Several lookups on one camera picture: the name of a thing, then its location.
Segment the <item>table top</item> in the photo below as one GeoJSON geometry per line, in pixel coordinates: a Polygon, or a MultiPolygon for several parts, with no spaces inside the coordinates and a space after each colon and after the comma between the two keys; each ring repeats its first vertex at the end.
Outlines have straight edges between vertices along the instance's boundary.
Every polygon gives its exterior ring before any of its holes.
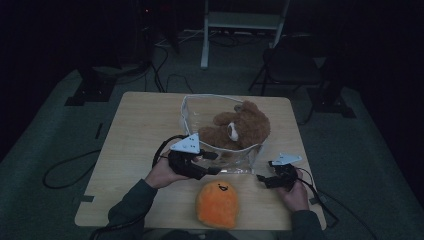
{"type": "MultiPolygon", "coordinates": [[[[151,169],[153,156],[159,146],[171,136],[185,134],[180,127],[181,103],[186,95],[174,93],[127,92],[122,97],[106,137],[96,167],[85,191],[92,202],[81,202],[75,217],[78,226],[105,226],[111,207],[151,169]]],[[[309,163],[290,101],[279,97],[233,96],[257,104],[269,118],[271,134],[258,155],[256,174],[272,176],[267,161],[280,152],[300,155],[296,167],[310,171],[309,163]]],[[[222,179],[230,182],[239,196],[240,213],[236,229],[289,230],[290,213],[276,192],[266,189],[254,174],[223,174],[205,176],[201,180],[178,181],[160,189],[150,212],[146,228],[207,229],[197,220],[195,199],[202,186],[222,179]]],[[[307,174],[304,179],[311,180],[307,174]]],[[[318,204],[311,205],[321,227],[325,218],[318,204]]]]}

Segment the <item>dark background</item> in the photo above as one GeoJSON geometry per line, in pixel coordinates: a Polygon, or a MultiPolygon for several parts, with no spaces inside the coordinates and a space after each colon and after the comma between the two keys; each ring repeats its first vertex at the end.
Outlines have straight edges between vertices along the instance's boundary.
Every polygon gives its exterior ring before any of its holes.
{"type": "MultiPolygon", "coordinates": [[[[278,9],[274,4],[279,4],[211,2],[212,9],[223,11],[273,12],[278,9]]],[[[153,3],[0,2],[0,159],[25,131],[57,82],[70,71],[81,64],[119,67],[125,62],[148,61],[148,53],[143,52],[148,44],[135,40],[140,39],[135,36],[146,40],[146,26],[168,33],[202,28],[202,1],[153,3]],[[152,10],[149,15],[137,10],[147,8],[152,10]],[[141,54],[133,56],[134,51],[141,54]]],[[[291,3],[284,30],[340,36],[338,81],[361,94],[422,205],[423,18],[424,6],[419,1],[298,0],[291,3]]]]}

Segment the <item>chair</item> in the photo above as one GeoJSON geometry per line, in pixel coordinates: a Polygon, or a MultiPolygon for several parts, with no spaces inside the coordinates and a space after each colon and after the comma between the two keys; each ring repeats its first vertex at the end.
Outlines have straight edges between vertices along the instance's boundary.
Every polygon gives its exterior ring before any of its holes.
{"type": "MultiPolygon", "coordinates": [[[[249,87],[260,84],[261,96],[265,94],[268,85],[295,85],[293,92],[303,85],[319,86],[319,93],[324,87],[324,79],[314,58],[323,58],[331,54],[331,41],[329,37],[292,34],[283,36],[274,48],[268,48],[263,53],[264,64],[249,87]]],[[[314,111],[312,104],[307,118],[298,124],[306,124],[314,111]]]]}

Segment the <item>white stand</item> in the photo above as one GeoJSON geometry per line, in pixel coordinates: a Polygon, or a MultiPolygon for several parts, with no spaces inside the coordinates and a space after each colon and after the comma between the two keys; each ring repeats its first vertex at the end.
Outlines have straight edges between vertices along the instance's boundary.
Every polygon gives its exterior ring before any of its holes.
{"type": "Polygon", "coordinates": [[[276,30],[275,39],[272,46],[274,47],[280,40],[289,4],[290,0],[284,1],[283,10],[281,11],[280,15],[229,12],[224,13],[209,12],[209,0],[205,0],[205,26],[200,68],[208,68],[209,27],[276,30]]]}

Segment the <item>orange plush toy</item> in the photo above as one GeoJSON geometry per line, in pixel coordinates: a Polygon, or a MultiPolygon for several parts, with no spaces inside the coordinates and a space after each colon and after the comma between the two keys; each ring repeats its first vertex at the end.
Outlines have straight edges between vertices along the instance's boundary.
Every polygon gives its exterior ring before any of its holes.
{"type": "Polygon", "coordinates": [[[197,218],[207,226],[221,229],[234,228],[238,212],[237,192],[226,181],[209,182],[197,195],[197,218]]]}
{"type": "Polygon", "coordinates": [[[242,150],[265,141],[271,132],[270,122],[256,104],[244,101],[234,110],[216,115],[213,123],[217,127],[200,128],[200,140],[230,150],[242,150]]]}

